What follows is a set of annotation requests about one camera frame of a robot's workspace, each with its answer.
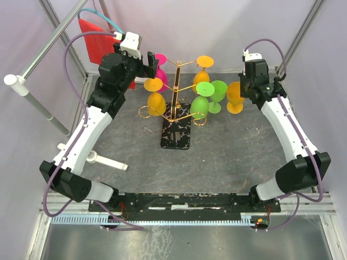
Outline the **pink wine glass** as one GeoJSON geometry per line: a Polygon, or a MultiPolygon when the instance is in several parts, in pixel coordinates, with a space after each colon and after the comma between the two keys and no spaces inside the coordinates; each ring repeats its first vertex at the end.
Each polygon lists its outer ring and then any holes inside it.
{"type": "Polygon", "coordinates": [[[161,81],[163,83],[161,89],[159,90],[159,92],[161,93],[161,92],[163,92],[163,91],[165,91],[167,89],[166,85],[168,85],[168,77],[167,77],[165,71],[161,68],[161,66],[166,63],[167,58],[166,58],[165,55],[159,54],[159,53],[156,53],[155,57],[158,60],[156,77],[161,79],[161,81]]]}

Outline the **orange wine glass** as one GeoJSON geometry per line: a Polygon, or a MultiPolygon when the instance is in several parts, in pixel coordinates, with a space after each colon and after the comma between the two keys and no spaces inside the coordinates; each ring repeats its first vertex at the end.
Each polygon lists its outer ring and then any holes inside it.
{"type": "Polygon", "coordinates": [[[147,79],[144,82],[144,88],[151,94],[147,99],[147,108],[150,115],[160,116],[166,111],[166,102],[164,97],[159,93],[163,82],[159,78],[147,79]]]}
{"type": "Polygon", "coordinates": [[[241,97],[240,82],[233,82],[227,89],[227,110],[231,114],[239,114],[243,110],[245,98],[241,97]]]}
{"type": "Polygon", "coordinates": [[[193,85],[198,85],[201,82],[210,82],[209,74],[206,72],[207,68],[214,65],[214,60],[210,56],[202,55],[196,60],[197,65],[201,67],[201,71],[198,72],[193,80],[193,85]]]}

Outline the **green wine glass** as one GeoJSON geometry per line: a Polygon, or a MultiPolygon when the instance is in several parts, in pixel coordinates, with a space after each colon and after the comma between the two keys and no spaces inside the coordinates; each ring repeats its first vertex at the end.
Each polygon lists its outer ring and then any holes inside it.
{"type": "Polygon", "coordinates": [[[224,99],[226,95],[228,85],[220,80],[215,80],[211,84],[214,86],[215,92],[210,97],[211,102],[209,103],[208,111],[209,113],[217,114],[221,111],[220,102],[224,99]]]}
{"type": "Polygon", "coordinates": [[[215,87],[209,82],[200,82],[196,86],[197,94],[190,107],[190,113],[194,119],[203,119],[208,114],[209,101],[207,97],[215,93],[215,87]]]}

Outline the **orange wine glass front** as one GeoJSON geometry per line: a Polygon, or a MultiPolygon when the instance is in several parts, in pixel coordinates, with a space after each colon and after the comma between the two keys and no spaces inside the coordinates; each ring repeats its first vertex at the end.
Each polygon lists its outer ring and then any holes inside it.
{"type": "Polygon", "coordinates": [[[202,55],[196,60],[197,65],[201,67],[201,71],[198,72],[193,80],[193,85],[198,85],[201,82],[210,82],[209,74],[206,72],[207,68],[214,65],[214,60],[210,56],[202,55]]]}

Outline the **green wine glass front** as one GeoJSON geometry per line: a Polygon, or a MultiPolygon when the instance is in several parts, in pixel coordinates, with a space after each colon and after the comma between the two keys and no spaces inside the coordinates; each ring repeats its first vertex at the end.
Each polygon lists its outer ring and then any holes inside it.
{"type": "Polygon", "coordinates": [[[209,101],[207,97],[215,93],[215,87],[209,82],[200,82],[196,86],[197,94],[190,107],[190,113],[194,119],[203,119],[208,114],[209,101]]]}

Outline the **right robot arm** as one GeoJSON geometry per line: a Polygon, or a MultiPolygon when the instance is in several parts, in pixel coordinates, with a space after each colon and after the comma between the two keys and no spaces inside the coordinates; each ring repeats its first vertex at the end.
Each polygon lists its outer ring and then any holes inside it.
{"type": "Polygon", "coordinates": [[[331,163],[327,152],[319,152],[296,119],[281,79],[269,80],[267,62],[258,53],[243,57],[244,68],[239,74],[240,96],[250,99],[273,127],[284,150],[286,164],[273,179],[256,185],[248,198],[253,211],[262,211],[268,200],[285,198],[292,193],[317,187],[319,202],[323,198],[322,180],[331,163]]]}

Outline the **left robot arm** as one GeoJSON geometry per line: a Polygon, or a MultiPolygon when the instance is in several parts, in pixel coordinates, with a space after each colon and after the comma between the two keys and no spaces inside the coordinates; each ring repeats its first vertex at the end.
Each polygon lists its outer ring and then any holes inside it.
{"type": "Polygon", "coordinates": [[[139,50],[121,49],[118,44],[114,48],[115,52],[102,57],[100,76],[86,103],[87,114],[64,150],[52,161],[43,161],[39,168],[53,191],[75,202],[98,200],[107,211],[115,211],[119,207],[118,190],[80,174],[91,149],[125,102],[129,85],[136,77],[155,78],[158,67],[153,52],[148,52],[149,63],[145,65],[139,50]]]}

